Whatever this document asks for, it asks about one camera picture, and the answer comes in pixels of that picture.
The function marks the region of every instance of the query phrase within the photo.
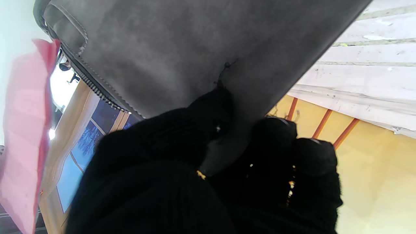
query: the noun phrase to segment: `black glove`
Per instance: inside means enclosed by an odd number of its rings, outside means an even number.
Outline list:
[[[207,144],[225,134],[232,120],[231,94],[225,88],[216,88],[187,108],[163,113],[105,136],[97,152],[114,151],[136,161],[177,160],[197,169],[206,156]],[[113,142],[123,142],[123,147],[112,147]],[[137,152],[146,154],[137,157]]]

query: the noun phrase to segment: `window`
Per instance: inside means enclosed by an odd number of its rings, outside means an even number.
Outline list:
[[[62,211],[64,213],[67,211],[72,199],[74,198],[82,175],[82,171],[74,163],[71,155],[68,155],[64,162],[61,178],[56,185],[62,205]]]
[[[104,101],[99,101],[80,139],[66,157],[57,183],[63,213],[68,210],[100,139],[111,130],[125,129],[137,122],[134,116],[114,110]]]

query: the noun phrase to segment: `person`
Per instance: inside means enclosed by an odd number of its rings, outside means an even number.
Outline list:
[[[59,68],[63,71],[63,72],[66,72],[66,71],[68,71],[68,70],[70,70],[71,68],[72,68],[72,66],[71,66],[71,64],[69,63],[69,60],[67,60],[66,62],[64,62],[64,63],[60,63],[59,64]],[[74,72],[74,75],[72,76],[72,78],[71,78],[71,80],[70,81],[67,81],[68,82],[68,84],[71,84],[74,80],[77,80],[78,82],[81,80],[78,76],[77,76],[77,74]]]
[[[291,121],[262,119],[236,162],[209,178],[197,173],[233,116],[231,94],[218,87],[104,136],[66,233],[335,233],[342,200],[334,148],[297,139]]]

